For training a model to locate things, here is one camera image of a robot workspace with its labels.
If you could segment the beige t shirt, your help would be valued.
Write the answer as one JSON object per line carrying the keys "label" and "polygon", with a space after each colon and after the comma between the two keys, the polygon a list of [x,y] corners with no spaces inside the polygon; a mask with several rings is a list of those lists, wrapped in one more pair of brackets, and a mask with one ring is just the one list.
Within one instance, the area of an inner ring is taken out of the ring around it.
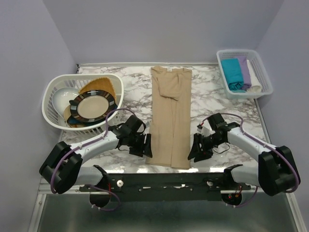
{"label": "beige t shirt", "polygon": [[189,169],[191,150],[191,80],[187,68],[151,68],[152,121],[150,124],[152,165]]}

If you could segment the white rectangular plastic basket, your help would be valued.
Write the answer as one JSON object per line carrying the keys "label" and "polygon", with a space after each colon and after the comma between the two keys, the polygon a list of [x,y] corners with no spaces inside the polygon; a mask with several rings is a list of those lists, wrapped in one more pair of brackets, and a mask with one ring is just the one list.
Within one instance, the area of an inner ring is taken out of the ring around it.
{"label": "white rectangular plastic basket", "polygon": [[[225,94],[228,99],[258,99],[262,96],[270,95],[273,93],[273,87],[271,81],[265,70],[263,62],[256,51],[250,49],[225,49],[217,51],[216,55],[219,68],[222,73],[222,80],[224,84]],[[234,56],[245,56],[246,59],[250,62],[253,72],[262,87],[260,93],[258,92],[237,93],[232,92],[229,89],[221,63],[223,60],[233,58]]]}

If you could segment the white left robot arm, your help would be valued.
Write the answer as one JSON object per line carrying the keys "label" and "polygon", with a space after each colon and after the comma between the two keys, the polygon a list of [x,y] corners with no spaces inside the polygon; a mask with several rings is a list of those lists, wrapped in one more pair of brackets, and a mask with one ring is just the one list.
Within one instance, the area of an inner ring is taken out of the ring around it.
{"label": "white left robot arm", "polygon": [[91,185],[97,191],[104,190],[108,178],[106,171],[98,165],[84,167],[83,164],[122,146],[127,146],[131,155],[152,157],[151,135],[144,132],[149,125],[149,122],[144,123],[131,115],[126,122],[109,126],[105,132],[85,141],[70,145],[61,141],[54,146],[39,173],[54,193],[62,194],[78,185]]}

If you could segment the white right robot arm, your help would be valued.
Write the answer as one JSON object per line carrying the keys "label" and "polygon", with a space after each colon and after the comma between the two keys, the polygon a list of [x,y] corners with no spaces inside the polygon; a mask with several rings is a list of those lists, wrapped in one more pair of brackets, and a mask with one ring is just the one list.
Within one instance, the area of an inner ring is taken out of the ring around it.
{"label": "white right robot arm", "polygon": [[194,134],[193,145],[188,160],[199,162],[210,159],[214,148],[231,144],[242,149],[256,162],[257,167],[242,164],[225,168],[222,184],[234,189],[239,184],[249,184],[261,188],[264,193],[274,196],[297,190],[301,180],[291,150],[286,146],[269,144],[243,129],[243,123],[227,123],[220,113],[206,118],[213,133],[203,133],[203,123]]}

